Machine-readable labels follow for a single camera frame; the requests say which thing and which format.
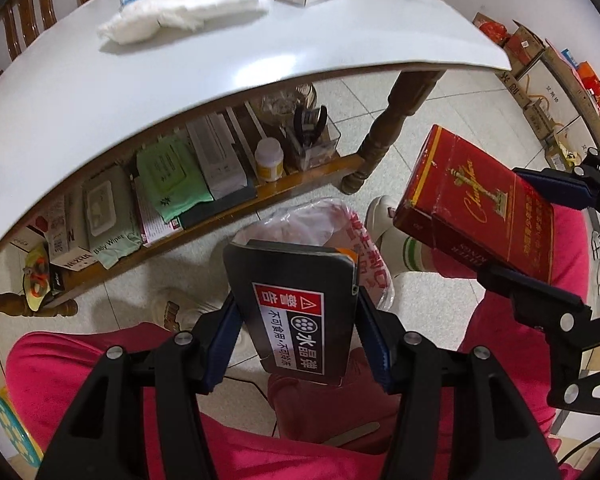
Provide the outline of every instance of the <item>tabletop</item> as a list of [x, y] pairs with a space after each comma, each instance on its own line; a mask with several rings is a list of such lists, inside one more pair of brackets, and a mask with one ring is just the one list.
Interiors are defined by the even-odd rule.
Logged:
[[0, 240], [75, 170], [153, 124], [223, 96], [313, 73], [408, 62], [508, 70], [504, 52], [441, 0], [272, 2], [200, 33], [118, 46], [90, 0], [0, 76]]

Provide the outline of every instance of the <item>warning label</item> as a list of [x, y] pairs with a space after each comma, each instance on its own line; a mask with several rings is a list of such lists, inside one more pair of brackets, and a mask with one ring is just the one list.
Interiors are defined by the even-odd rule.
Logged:
[[324, 375], [324, 295], [253, 283], [276, 366]]

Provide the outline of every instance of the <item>warning triangle symbol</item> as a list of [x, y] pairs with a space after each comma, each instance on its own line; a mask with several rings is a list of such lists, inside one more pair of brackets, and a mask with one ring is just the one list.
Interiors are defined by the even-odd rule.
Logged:
[[305, 298], [304, 296], [300, 296], [300, 308], [302, 310], [306, 310], [308, 308], [314, 308], [317, 305], [313, 302]]

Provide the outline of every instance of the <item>red warning sign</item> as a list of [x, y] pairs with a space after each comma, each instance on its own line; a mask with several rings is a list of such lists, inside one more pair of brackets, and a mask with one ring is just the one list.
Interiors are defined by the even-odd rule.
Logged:
[[253, 283], [253, 290], [260, 306], [273, 306], [316, 316], [322, 315], [324, 294], [321, 292], [263, 285], [262, 283]]

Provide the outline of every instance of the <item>polka dot stool seat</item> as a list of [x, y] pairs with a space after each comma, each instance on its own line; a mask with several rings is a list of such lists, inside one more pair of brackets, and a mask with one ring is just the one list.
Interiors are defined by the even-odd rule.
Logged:
[[6, 387], [0, 390], [0, 424], [9, 441], [24, 460], [32, 467], [39, 467], [43, 457], [42, 450], [22, 425], [9, 400]]

